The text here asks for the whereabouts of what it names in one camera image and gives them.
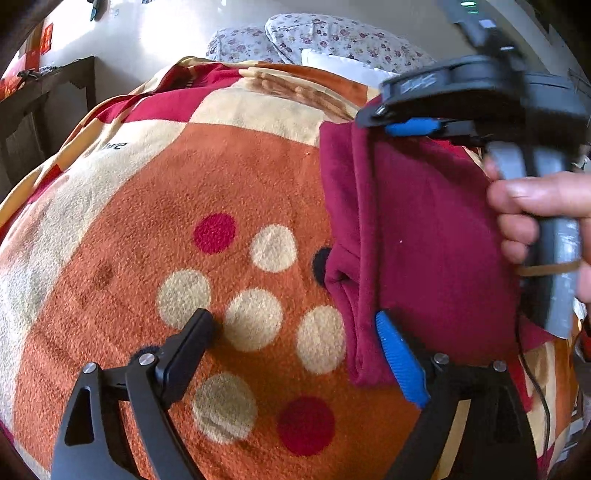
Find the right hand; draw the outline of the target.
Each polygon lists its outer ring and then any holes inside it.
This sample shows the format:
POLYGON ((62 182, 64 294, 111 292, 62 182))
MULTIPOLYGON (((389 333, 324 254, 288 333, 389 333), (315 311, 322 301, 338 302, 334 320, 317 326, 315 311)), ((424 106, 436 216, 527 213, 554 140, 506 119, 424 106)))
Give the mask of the right hand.
POLYGON ((492 159, 485 160, 491 179, 488 201, 498 213, 502 252, 513 264, 525 261, 529 247, 539 237, 542 217, 570 217, 579 222, 581 265, 578 300, 590 303, 590 176, 561 172, 544 177, 504 180, 492 159))

